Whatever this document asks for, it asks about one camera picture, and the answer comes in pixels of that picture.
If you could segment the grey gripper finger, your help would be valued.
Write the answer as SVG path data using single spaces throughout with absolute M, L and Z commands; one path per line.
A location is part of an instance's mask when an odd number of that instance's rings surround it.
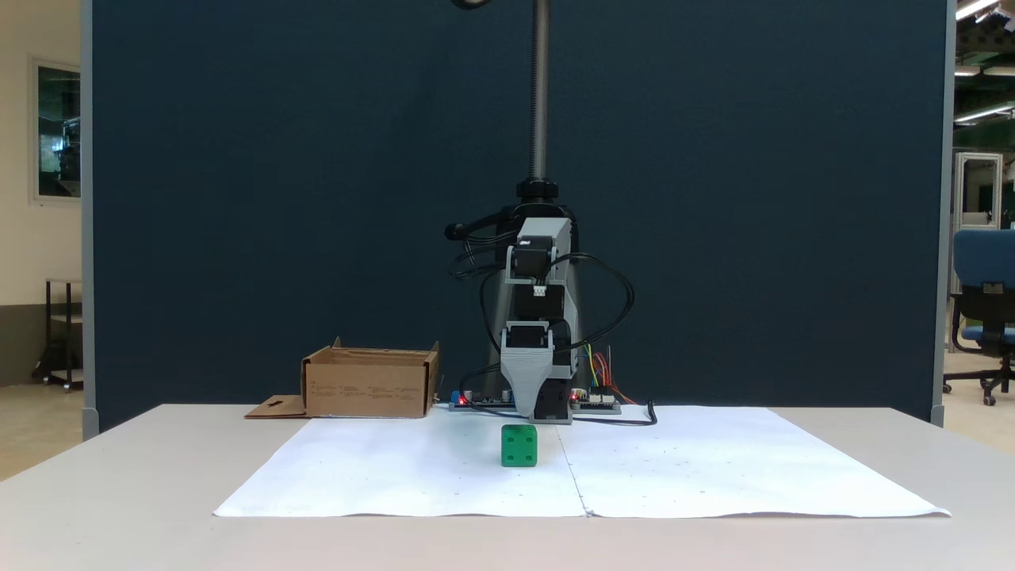
M 551 348 L 504 348 L 501 373 L 510 383 L 520 416 L 535 420 L 539 392 L 553 369 Z

